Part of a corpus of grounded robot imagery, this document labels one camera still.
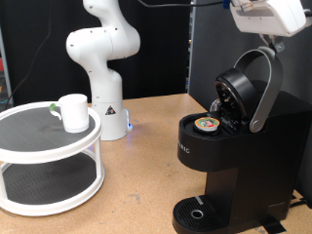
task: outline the coffee maker handle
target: coffee maker handle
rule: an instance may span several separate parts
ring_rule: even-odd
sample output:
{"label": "coffee maker handle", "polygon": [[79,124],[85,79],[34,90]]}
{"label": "coffee maker handle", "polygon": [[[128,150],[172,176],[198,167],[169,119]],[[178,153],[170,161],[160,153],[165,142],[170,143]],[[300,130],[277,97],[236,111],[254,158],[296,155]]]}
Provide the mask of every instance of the coffee maker handle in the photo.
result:
{"label": "coffee maker handle", "polygon": [[262,98],[256,108],[250,123],[252,133],[258,133],[263,128],[283,83],[283,65],[276,53],[267,47],[259,47],[244,53],[234,65],[234,68],[245,74],[247,67],[257,58],[265,57],[269,64],[269,79]]}

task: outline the mug handle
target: mug handle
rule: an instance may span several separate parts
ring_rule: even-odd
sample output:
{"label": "mug handle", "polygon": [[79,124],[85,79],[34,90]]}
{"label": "mug handle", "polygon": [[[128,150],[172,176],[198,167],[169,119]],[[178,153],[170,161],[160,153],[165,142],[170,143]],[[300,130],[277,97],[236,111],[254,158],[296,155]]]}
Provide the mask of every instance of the mug handle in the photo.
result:
{"label": "mug handle", "polygon": [[61,120],[61,115],[55,111],[55,108],[56,108],[56,104],[55,103],[52,103],[50,106],[49,106],[49,110],[50,110],[50,113],[54,116],[57,116],[60,120]]}

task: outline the warning label sticker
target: warning label sticker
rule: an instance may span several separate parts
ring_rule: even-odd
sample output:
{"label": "warning label sticker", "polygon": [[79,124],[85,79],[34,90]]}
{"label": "warning label sticker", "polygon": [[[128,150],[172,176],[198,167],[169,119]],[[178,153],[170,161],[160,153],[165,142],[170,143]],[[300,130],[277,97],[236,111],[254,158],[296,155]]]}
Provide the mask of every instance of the warning label sticker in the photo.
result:
{"label": "warning label sticker", "polygon": [[116,114],[116,112],[113,109],[113,107],[111,107],[111,105],[109,105],[105,115],[112,115],[112,114]]}

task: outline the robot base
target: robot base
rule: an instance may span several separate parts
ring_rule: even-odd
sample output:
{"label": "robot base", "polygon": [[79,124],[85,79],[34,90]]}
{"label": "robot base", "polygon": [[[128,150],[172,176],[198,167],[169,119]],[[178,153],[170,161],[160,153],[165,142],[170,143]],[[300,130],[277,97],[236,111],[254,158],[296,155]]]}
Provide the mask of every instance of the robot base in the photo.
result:
{"label": "robot base", "polygon": [[129,123],[129,112],[123,101],[96,103],[92,109],[97,112],[102,125],[101,140],[115,140],[124,137],[133,127]]}

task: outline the coffee pod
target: coffee pod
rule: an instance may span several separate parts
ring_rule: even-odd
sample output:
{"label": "coffee pod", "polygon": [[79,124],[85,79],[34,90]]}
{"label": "coffee pod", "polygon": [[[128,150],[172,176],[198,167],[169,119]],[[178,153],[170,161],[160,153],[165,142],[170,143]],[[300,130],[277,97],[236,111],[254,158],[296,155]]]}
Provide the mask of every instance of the coffee pod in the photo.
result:
{"label": "coffee pod", "polygon": [[214,132],[217,130],[220,122],[212,117],[200,118],[195,121],[195,127],[204,132]]}

